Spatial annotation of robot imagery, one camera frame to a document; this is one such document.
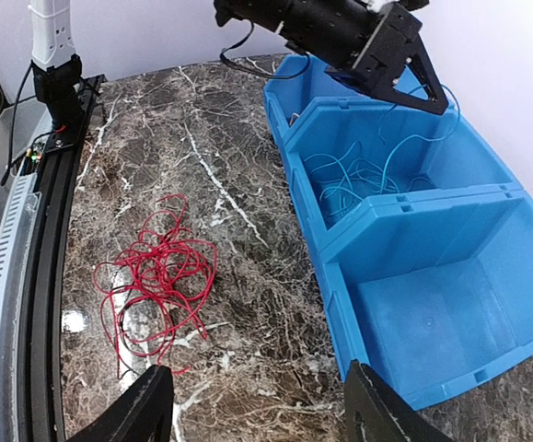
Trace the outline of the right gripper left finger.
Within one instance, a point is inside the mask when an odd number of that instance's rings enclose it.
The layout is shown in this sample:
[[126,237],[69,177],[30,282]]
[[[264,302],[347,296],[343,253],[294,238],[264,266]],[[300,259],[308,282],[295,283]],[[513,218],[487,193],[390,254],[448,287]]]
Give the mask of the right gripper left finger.
[[173,406],[171,370],[152,365],[99,418],[69,441],[169,441]]

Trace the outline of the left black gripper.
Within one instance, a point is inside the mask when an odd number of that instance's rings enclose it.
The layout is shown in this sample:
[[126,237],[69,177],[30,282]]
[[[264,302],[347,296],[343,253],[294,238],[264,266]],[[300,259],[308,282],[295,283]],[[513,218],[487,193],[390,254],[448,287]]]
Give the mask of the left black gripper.
[[[443,115],[448,99],[420,39],[422,23],[400,4],[384,5],[377,25],[352,65],[351,74],[361,92],[434,115]],[[427,96],[405,94],[395,88],[409,69]]]

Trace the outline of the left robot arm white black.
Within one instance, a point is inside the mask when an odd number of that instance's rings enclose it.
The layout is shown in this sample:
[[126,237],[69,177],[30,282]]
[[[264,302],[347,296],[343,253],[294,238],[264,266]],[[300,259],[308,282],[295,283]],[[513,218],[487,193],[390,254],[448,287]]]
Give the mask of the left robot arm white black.
[[[247,20],[281,35],[305,58],[327,63],[335,81],[371,99],[441,115],[448,100],[420,36],[413,11],[424,1],[216,1],[215,21]],[[67,1],[32,1],[32,59],[36,98],[56,132],[83,114],[75,85],[82,62],[71,35]]]

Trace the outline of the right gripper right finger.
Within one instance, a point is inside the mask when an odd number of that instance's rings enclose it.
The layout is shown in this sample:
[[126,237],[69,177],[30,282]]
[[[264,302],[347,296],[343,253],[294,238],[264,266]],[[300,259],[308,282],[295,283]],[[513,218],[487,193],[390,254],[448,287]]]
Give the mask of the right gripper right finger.
[[353,360],[344,383],[349,441],[448,441],[369,365]]

